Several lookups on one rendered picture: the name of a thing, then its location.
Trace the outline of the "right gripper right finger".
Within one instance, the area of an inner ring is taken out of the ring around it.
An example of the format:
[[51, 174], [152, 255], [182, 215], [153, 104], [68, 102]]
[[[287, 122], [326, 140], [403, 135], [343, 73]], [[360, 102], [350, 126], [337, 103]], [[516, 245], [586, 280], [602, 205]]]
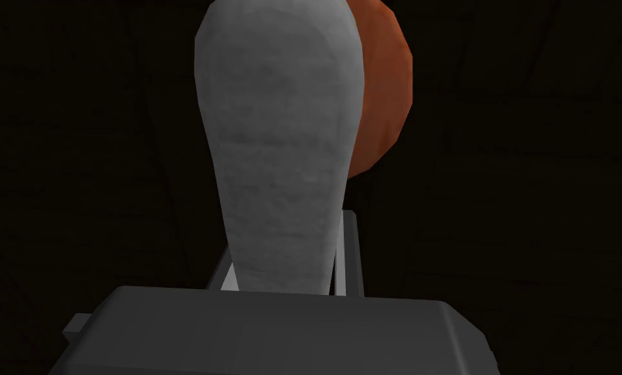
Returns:
[[333, 268], [334, 296], [364, 297], [356, 214], [343, 210]]

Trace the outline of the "pale grey tapered shape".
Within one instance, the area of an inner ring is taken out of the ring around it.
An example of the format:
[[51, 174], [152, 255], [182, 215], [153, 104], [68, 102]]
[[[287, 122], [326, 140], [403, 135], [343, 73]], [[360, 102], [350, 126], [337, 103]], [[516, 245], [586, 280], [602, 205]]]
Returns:
[[346, 0], [215, 0], [194, 73], [238, 289], [328, 294], [364, 92]]

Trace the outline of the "reddish orange ball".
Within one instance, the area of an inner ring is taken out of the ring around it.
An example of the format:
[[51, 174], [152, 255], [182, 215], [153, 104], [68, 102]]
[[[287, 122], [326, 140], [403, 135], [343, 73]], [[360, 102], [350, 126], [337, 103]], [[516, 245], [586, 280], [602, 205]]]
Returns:
[[413, 58], [394, 13], [382, 0], [346, 0], [361, 38], [363, 109], [348, 170], [369, 170], [396, 143], [413, 102]]

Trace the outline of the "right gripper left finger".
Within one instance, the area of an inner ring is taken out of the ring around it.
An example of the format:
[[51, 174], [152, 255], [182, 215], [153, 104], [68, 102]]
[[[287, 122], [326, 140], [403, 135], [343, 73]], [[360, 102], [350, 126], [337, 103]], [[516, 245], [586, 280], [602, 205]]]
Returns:
[[218, 265], [213, 270], [205, 289], [239, 291], [228, 246], [226, 246], [222, 252]]

